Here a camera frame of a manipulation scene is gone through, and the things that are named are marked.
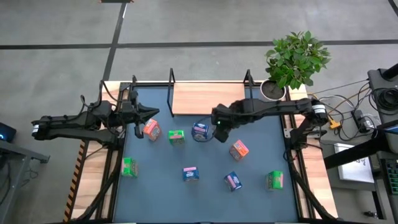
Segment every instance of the black floor line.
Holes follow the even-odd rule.
[[[123,24],[124,13],[126,11],[126,7],[127,7],[126,3],[123,3],[120,7],[118,21],[116,23],[116,28],[114,30],[112,44],[111,44],[111,48],[109,50],[108,59],[106,60],[104,75],[102,78],[104,81],[109,80],[109,76],[111,75],[112,64],[113,64],[114,56],[116,54],[116,48],[118,46],[119,36],[120,36],[121,29],[122,29],[122,24]]]
[[[159,42],[159,43],[125,43],[117,41],[121,31],[121,21],[115,30],[112,44],[52,44],[52,45],[0,45],[0,50],[29,50],[29,49],[107,49],[114,54],[116,49],[158,49],[185,47],[269,47],[272,41],[236,41],[236,42]],[[325,45],[378,45],[398,44],[398,39],[386,40],[321,40]]]
[[[394,0],[388,0],[388,2],[390,3],[392,10],[394,10],[396,15],[398,16],[398,7],[397,7],[396,3],[394,2]]]
[[[0,45],[0,50],[45,50],[45,49],[107,49],[112,44],[39,44]]]

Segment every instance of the potted plant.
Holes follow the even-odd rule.
[[[312,86],[311,75],[326,68],[331,60],[323,43],[312,37],[310,31],[291,32],[286,38],[274,40],[274,49],[266,53],[270,78],[261,83],[264,100],[281,100],[286,95],[286,86],[300,88],[301,84]]]

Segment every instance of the blue table surface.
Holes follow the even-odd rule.
[[[203,116],[171,117],[166,104],[167,88],[138,88],[139,102],[156,107],[162,135],[156,142],[138,139],[134,126],[127,129],[124,157],[139,165],[138,178],[119,179],[114,222],[296,222],[297,211],[288,164],[282,155],[284,137],[279,116],[233,129],[225,143],[216,139],[195,142],[192,124]],[[253,91],[258,97],[258,88]],[[203,123],[210,124],[210,119]],[[185,144],[172,146],[169,130],[182,129]],[[228,150],[238,139],[249,149],[241,161]],[[182,169],[196,166],[200,180],[184,182]],[[266,189],[266,174],[284,173],[284,189]],[[223,178],[235,171],[243,187],[230,192]]]

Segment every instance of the wooden board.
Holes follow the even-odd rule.
[[[242,92],[239,91],[239,96],[238,96],[238,94],[236,94],[236,98],[234,100],[240,100],[240,99],[244,98],[244,92],[243,92],[244,88],[243,88],[242,83],[237,83],[238,81],[216,81],[216,82],[224,82],[224,83],[222,83],[223,84],[222,87],[226,91],[229,91],[233,88],[227,87],[225,85],[230,86],[230,85],[238,84],[239,86],[242,87],[241,88]],[[106,85],[108,86],[108,89],[114,98],[118,97],[120,83],[121,82],[119,82],[119,81],[106,82]],[[217,91],[217,93],[222,92],[222,91],[223,91],[223,89],[220,89]],[[114,100],[112,100],[111,97],[108,96],[108,94],[106,93],[104,88],[102,90],[102,93],[103,93],[103,100],[108,100],[111,103],[115,103]],[[299,90],[291,90],[290,97],[293,100],[306,98],[307,92],[305,90],[305,87],[302,86]],[[303,119],[302,116],[296,115],[295,119],[296,119],[296,125],[299,126]],[[286,122],[287,122],[287,125],[290,125],[288,116],[286,116]],[[312,141],[312,140],[309,140],[308,143],[319,145],[319,143],[317,141]],[[99,148],[100,148],[100,145],[98,143],[90,142],[88,145],[87,154],[90,154],[91,152],[93,152]],[[116,158],[117,152],[113,152],[113,153],[114,153],[113,154],[113,163],[111,164],[111,168],[114,167],[114,158]],[[337,211],[336,211],[335,203],[333,200],[333,195],[331,194],[331,188],[329,185],[325,164],[323,163],[322,152],[315,147],[308,147],[303,150],[303,157],[304,157],[304,161],[305,161],[305,168],[306,168],[307,175],[308,175],[308,181],[309,181],[310,188],[311,188],[312,192],[315,194],[317,199],[319,199],[320,203],[326,208],[326,210],[333,216],[337,217]],[[96,194],[98,193],[100,186],[101,186],[101,180],[102,180],[102,176],[103,176],[103,172],[104,172],[105,160],[106,160],[106,150],[103,149],[100,152],[96,153],[95,155],[89,157],[85,161],[83,170],[81,173],[80,184],[76,188],[76,200],[75,200],[75,206],[72,209],[72,218],[79,217],[79,215],[81,215],[86,210],[87,206],[93,201]],[[308,211],[306,211],[306,207],[307,207],[306,200],[305,200],[305,196],[304,196],[304,193],[302,192],[302,190],[299,190],[299,195],[300,195],[300,201],[301,201],[302,208],[303,208],[303,213],[304,213],[305,217],[308,217]],[[109,192],[107,193],[107,196],[105,198],[102,217],[106,217],[108,208],[109,208]]]
[[[220,103],[245,98],[243,83],[174,83],[173,91],[174,114],[211,114]]]

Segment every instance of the orange cube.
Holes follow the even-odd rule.
[[[144,134],[148,135],[149,139],[156,141],[160,136],[162,130],[160,129],[159,123],[154,119],[150,119],[144,127]]]
[[[234,157],[237,161],[243,159],[243,157],[249,153],[249,149],[243,144],[241,140],[238,140],[235,144],[231,146],[229,149],[229,153],[232,157]]]

